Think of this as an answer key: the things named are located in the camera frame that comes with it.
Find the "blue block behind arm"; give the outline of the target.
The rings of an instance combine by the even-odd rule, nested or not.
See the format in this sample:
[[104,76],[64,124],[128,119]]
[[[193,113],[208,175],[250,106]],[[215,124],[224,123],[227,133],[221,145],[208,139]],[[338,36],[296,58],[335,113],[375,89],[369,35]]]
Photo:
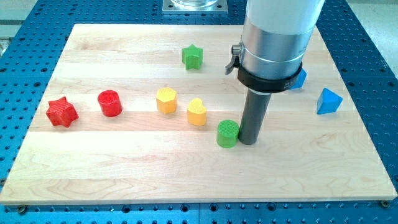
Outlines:
[[303,87],[303,84],[304,84],[304,82],[306,80],[306,77],[307,77],[307,72],[303,68],[301,70],[301,72],[299,73],[297,81],[295,82],[295,84],[290,89],[293,90],[293,89],[299,89],[299,88]]

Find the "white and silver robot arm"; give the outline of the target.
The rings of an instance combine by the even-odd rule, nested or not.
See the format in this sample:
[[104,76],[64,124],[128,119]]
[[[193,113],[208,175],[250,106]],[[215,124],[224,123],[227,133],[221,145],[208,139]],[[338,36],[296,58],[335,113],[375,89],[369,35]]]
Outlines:
[[248,0],[240,42],[225,74],[258,94],[291,88],[325,0]]

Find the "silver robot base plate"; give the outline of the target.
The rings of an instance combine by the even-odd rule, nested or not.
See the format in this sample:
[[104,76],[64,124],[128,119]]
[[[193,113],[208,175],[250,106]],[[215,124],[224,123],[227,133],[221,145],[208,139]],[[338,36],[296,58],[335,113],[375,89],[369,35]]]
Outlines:
[[163,13],[228,12],[227,0],[163,0]]

